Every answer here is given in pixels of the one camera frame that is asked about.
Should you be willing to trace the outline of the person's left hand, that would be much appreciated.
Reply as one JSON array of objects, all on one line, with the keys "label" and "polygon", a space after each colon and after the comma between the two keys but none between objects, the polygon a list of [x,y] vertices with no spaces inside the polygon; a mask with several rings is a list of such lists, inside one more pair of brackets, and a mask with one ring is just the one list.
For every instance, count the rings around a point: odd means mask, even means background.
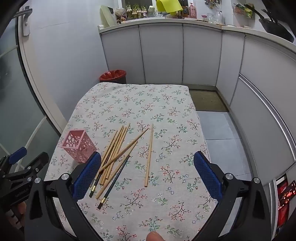
[{"label": "person's left hand", "polygon": [[4,213],[9,227],[12,227],[20,232],[24,232],[26,209],[27,204],[25,201],[23,201],[17,205],[14,205],[10,210]]}]

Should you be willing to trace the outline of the thumb tip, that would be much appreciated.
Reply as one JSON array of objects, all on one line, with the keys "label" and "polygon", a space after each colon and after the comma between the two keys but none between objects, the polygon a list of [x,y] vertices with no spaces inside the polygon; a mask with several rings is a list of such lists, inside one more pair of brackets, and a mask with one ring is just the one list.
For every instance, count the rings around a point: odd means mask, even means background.
[{"label": "thumb tip", "polygon": [[165,241],[165,240],[159,233],[153,231],[147,235],[146,241]]}]

